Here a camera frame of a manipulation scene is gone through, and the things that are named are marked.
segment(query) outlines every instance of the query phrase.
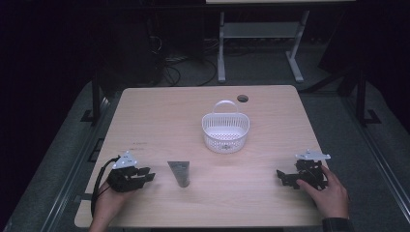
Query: white table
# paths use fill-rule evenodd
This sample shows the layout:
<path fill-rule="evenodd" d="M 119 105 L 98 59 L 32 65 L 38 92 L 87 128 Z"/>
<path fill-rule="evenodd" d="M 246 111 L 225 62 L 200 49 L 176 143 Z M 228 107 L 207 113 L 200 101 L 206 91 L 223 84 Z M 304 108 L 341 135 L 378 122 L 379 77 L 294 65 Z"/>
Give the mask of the white table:
<path fill-rule="evenodd" d="M 355 0 L 206 0 L 207 4 L 255 4 L 255 3 L 325 3 L 353 2 Z M 286 58 L 296 82 L 304 82 L 302 73 L 295 60 L 301 38 L 308 21 L 309 11 L 304 11 L 299 21 L 291 22 L 225 22 L 224 12 L 220 13 L 220 51 L 218 55 L 218 81 L 226 81 L 223 60 L 223 40 L 228 38 L 294 38 L 291 50 L 286 51 Z"/>

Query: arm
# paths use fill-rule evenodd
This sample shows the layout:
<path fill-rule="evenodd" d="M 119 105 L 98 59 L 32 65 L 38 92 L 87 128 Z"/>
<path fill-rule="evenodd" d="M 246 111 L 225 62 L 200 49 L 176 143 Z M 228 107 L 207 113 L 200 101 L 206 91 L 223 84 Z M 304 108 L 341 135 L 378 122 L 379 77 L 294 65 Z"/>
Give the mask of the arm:
<path fill-rule="evenodd" d="M 321 166 L 328 179 L 328 187 L 317 190 L 303 180 L 298 185 L 313 198 L 323 215 L 323 231 L 354 231 L 349 220 L 349 196 L 337 176 L 325 166 Z"/>
<path fill-rule="evenodd" d="M 99 198 L 96 203 L 93 221 L 90 225 L 90 232 L 103 232 L 108 228 L 109 223 L 117 216 L 124 203 L 131 198 L 134 191 L 117 192 L 104 182 L 99 189 Z"/>

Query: dark background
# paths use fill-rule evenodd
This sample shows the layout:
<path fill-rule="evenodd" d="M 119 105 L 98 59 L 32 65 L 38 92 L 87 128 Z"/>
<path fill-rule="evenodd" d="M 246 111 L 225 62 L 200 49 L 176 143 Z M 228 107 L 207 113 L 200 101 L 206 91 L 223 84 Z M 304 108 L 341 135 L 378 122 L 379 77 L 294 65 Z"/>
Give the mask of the dark background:
<path fill-rule="evenodd" d="M 0 1 L 0 149 L 4 202 L 0 228 L 12 214 L 76 96 L 96 73 L 107 94 L 127 86 L 155 85 L 161 78 L 161 59 L 151 55 L 149 34 L 161 35 L 169 45 L 188 48 L 188 52 L 200 58 L 203 37 L 218 32 L 210 26 L 210 22 L 218 22 L 216 13 L 163 12 L 157 14 L 155 26 L 147 26 L 147 19 L 153 22 L 151 14 L 88 11 L 89 6 L 103 9 L 99 1 L 88 2 L 88 6 L 66 0 Z M 330 73 L 350 63 L 357 64 L 382 92 L 408 131 L 409 12 L 409 4 L 404 1 L 358 1 L 346 10 L 321 62 L 321 68 Z M 193 18 L 188 24 L 184 20 L 187 15 Z M 312 11 L 304 40 L 320 37 L 326 42 L 339 16 L 338 11 L 334 14 Z M 178 28 L 183 28 L 179 30 L 185 35 L 199 34 L 177 43 L 180 38 L 172 35 L 176 35 L 174 30 Z M 138 45 L 132 51 L 124 49 L 132 40 L 139 41 Z M 131 76 L 119 77 L 129 71 L 133 73 Z"/>

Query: table top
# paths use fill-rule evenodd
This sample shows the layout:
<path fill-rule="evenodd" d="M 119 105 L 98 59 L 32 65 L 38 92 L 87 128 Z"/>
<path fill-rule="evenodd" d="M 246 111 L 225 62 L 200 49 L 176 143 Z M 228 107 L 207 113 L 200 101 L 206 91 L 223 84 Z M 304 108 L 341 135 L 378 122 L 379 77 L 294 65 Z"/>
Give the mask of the table top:
<path fill-rule="evenodd" d="M 241 4 L 241 3 L 326 3 L 355 2 L 356 0 L 206 0 L 207 4 Z"/>
<path fill-rule="evenodd" d="M 238 102 L 246 95 L 248 102 Z M 204 143 L 202 117 L 221 100 L 248 115 L 245 146 L 217 154 Z M 232 105 L 218 110 L 229 111 Z M 151 167 L 153 182 L 139 189 L 111 226 L 123 227 L 284 227 L 321 224 L 302 190 L 284 187 L 276 170 L 296 173 L 294 155 L 320 151 L 293 86 L 138 88 L 124 91 L 90 182 L 100 168 L 130 151 L 137 167 Z M 190 162 L 190 185 L 180 188 L 168 161 Z M 82 200 L 75 224 L 91 223 L 90 201 Z"/>

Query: white bracket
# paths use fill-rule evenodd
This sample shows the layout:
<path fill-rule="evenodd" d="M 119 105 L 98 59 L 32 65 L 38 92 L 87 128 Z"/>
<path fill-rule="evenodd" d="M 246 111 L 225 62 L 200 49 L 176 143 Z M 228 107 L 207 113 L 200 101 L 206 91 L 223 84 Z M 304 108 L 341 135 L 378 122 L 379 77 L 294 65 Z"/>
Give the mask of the white bracket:
<path fill-rule="evenodd" d="M 331 155 L 325 155 L 320 152 L 310 151 L 307 149 L 304 154 L 295 155 L 295 157 L 299 160 L 328 160 L 331 158 Z"/>
<path fill-rule="evenodd" d="M 114 165 L 112 165 L 112 169 L 135 166 L 136 164 L 136 159 L 132 156 L 130 151 L 127 151 L 114 163 Z"/>
<path fill-rule="evenodd" d="M 220 51 L 218 54 L 218 82 L 226 81 L 223 61 L 223 40 L 228 38 L 293 38 L 295 42 L 286 58 L 296 82 L 304 82 L 296 62 L 296 52 L 304 35 L 309 11 L 304 11 L 300 21 L 291 22 L 225 22 L 224 12 L 220 13 Z"/>

